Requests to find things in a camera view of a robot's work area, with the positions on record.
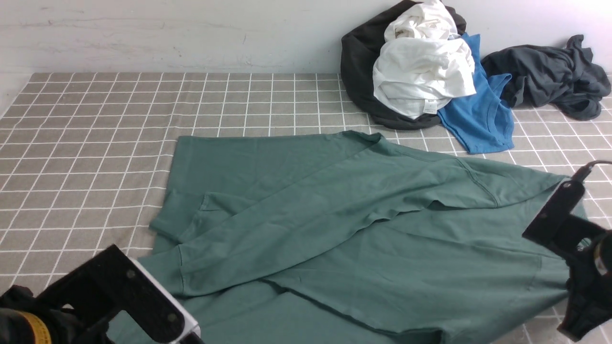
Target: wrinkled fabric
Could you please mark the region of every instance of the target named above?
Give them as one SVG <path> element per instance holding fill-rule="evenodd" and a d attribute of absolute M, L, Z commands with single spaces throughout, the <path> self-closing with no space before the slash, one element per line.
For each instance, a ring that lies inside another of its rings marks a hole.
<path fill-rule="evenodd" d="M 439 0 L 412 6 L 384 36 L 372 79 L 374 96 L 390 109 L 415 119 L 476 93 L 469 46 L 454 39 L 455 23 Z"/>
<path fill-rule="evenodd" d="M 476 62 L 476 94 L 455 98 L 438 111 L 442 125 L 470 154 L 494 153 L 514 148 L 512 110 L 500 99 L 510 74 L 487 77 L 480 64 L 480 35 L 462 37 Z"/>
<path fill-rule="evenodd" d="M 510 107 L 552 103 L 571 118 L 587 121 L 601 113 L 610 81 L 603 68 L 592 63 L 593 52 L 582 47 L 583 40 L 583 35 L 575 35 L 565 48 L 506 48 L 482 59 L 482 66 L 489 76 L 512 75 L 502 93 Z"/>
<path fill-rule="evenodd" d="M 561 179 L 380 134 L 183 136 L 140 261 L 205 343 L 486 344 L 566 296 L 521 237 Z M 109 336 L 151 343 L 125 314 Z"/>
<path fill-rule="evenodd" d="M 384 39 L 408 38 L 456 39 L 457 27 L 449 11 L 438 1 L 418 4 L 402 13 L 384 31 Z"/>
<path fill-rule="evenodd" d="M 417 119 L 411 119 L 391 110 L 374 96 L 372 70 L 385 44 L 384 31 L 391 22 L 416 4 L 403 0 L 342 37 L 340 74 L 346 93 L 374 122 L 396 130 L 417 130 L 440 124 L 440 118 L 435 114 L 423 114 Z M 463 17 L 452 7 L 446 9 L 457 26 L 457 32 L 463 34 L 466 29 Z"/>

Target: blue t-shirt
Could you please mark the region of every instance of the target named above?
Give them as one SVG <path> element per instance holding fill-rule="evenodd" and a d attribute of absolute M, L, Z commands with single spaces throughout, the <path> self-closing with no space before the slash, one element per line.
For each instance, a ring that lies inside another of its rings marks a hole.
<path fill-rule="evenodd" d="M 454 98 L 438 111 L 442 125 L 450 130 L 470 154 L 501 152 L 514 148 L 512 110 L 499 97 L 510 74 L 487 77 L 480 64 L 480 35 L 462 36 L 474 58 L 476 94 Z"/>

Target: white wall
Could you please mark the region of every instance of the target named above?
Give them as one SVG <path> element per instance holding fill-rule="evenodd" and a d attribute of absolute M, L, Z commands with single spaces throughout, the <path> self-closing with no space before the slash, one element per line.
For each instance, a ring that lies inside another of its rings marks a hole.
<path fill-rule="evenodd" d="M 0 72 L 338 72 L 340 37 L 396 0 L 0 0 Z M 609 0 L 447 0 L 482 53 L 586 35 L 612 71 Z"/>

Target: cable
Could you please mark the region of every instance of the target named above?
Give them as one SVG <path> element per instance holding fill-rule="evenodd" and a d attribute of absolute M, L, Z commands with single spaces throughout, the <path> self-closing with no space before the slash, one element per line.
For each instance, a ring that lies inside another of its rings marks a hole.
<path fill-rule="evenodd" d="M 579 168 L 578 171 L 576 171 L 576 173 L 574 173 L 574 175 L 572 176 L 572 180 L 579 181 L 579 182 L 584 182 L 584 180 L 593 171 L 593 167 L 595 167 L 595 165 L 602 165 L 602 164 L 612 165 L 612 161 L 610 161 L 610 160 L 595 160 L 595 161 L 591 161 L 588 164 L 586 164 L 585 166 L 582 166 L 581 168 Z"/>
<path fill-rule="evenodd" d="M 188 334 L 179 343 L 180 344 L 204 344 L 204 342 L 200 339 L 200 337 L 193 332 Z"/>

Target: clothing label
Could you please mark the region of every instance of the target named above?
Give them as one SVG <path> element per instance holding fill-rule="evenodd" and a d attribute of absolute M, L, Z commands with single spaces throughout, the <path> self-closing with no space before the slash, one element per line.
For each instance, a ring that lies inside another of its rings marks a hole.
<path fill-rule="evenodd" d="M 595 252 L 594 252 L 594 258 L 595 258 L 595 267 L 597 268 L 597 271 L 599 271 L 599 274 L 602 276 L 607 275 L 607 273 L 609 273 L 609 270 L 606 268 L 606 266 L 603 263 L 602 260 L 602 256 L 601 256 L 601 249 L 602 249 L 602 243 L 600 242 L 597 247 L 595 248 Z"/>
<path fill-rule="evenodd" d="M 431 99 L 425 99 L 425 106 L 423 107 L 423 113 L 436 114 L 438 113 L 438 107 L 436 101 Z"/>

